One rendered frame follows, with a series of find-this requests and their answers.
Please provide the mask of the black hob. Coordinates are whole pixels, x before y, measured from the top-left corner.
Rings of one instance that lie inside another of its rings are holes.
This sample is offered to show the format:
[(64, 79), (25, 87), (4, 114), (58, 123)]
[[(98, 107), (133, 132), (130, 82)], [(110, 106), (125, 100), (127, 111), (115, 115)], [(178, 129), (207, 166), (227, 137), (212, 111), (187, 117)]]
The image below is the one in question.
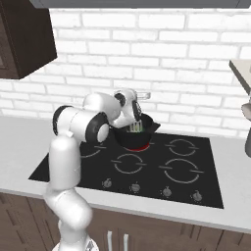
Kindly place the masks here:
[[(144, 149), (133, 151), (110, 135), (98, 145), (82, 143), (80, 153), (83, 188), (217, 209), (224, 206), (207, 137), (155, 133)], [(112, 186), (104, 188), (107, 178)], [(130, 190), (133, 183), (140, 185), (137, 193)], [(166, 187), (172, 191), (170, 197), (163, 195)], [(196, 191), (202, 195), (200, 202), (192, 197)]]

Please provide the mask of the black cooking pot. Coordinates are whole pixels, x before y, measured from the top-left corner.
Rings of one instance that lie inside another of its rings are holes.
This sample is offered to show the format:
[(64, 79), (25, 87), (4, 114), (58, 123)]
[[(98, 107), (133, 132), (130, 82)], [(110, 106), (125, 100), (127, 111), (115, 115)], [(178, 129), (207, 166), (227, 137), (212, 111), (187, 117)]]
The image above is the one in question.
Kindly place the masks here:
[(117, 140), (117, 142), (126, 149), (138, 149), (147, 145), (153, 134), (161, 126), (155, 123), (153, 119), (146, 115), (141, 115), (142, 121), (142, 131), (133, 132), (129, 130), (128, 126), (122, 128), (112, 128), (112, 132)]

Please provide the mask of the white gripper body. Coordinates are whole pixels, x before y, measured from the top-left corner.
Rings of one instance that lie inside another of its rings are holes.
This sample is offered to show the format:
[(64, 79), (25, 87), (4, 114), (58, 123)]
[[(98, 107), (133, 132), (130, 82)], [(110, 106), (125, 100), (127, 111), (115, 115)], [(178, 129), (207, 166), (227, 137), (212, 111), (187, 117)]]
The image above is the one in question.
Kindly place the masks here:
[(142, 122), (138, 121), (134, 115), (121, 113), (120, 116), (113, 121), (113, 127), (124, 127), (126, 131), (142, 131)]

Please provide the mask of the grey rounded vessel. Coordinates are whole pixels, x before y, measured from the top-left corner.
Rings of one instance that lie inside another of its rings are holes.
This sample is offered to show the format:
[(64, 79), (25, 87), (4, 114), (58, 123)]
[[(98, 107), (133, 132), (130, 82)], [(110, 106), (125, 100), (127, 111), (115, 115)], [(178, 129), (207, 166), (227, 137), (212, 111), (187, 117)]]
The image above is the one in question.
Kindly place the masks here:
[[(243, 104), (241, 106), (241, 111), (244, 117), (251, 123), (251, 103), (248, 102), (246, 104)], [(245, 153), (249, 158), (251, 158), (251, 126), (249, 128), (249, 132), (246, 138)]]

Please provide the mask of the dark brown wall cupboard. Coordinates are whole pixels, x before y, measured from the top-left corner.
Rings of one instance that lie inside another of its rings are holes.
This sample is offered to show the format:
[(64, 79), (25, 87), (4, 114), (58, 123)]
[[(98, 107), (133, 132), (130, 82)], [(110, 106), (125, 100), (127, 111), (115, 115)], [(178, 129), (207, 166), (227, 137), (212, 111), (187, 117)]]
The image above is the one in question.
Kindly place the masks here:
[(49, 11), (0, 0), (0, 79), (24, 78), (56, 58)]

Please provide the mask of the brown cupboard door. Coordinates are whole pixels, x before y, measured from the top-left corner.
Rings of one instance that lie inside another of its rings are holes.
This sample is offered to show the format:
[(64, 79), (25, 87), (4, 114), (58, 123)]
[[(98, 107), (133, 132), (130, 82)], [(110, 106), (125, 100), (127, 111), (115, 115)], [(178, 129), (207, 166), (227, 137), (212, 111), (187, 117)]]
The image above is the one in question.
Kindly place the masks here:
[(0, 251), (52, 251), (58, 218), (42, 199), (0, 192)]
[(107, 232), (112, 232), (113, 251), (119, 251), (118, 228), (113, 212), (92, 209), (93, 219), (87, 228), (90, 237), (96, 242), (99, 251), (108, 251)]
[(223, 231), (216, 228), (119, 214), (120, 237), (128, 251), (216, 251)]
[(225, 230), (217, 251), (251, 251), (251, 233)]

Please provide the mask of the grey extractor hood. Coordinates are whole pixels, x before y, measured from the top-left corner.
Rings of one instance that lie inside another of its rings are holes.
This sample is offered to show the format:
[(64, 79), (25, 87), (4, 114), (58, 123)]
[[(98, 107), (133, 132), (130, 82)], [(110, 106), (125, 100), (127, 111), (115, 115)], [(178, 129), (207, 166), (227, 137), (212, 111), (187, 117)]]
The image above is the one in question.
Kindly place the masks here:
[(35, 8), (249, 9), (251, 0), (29, 0)]

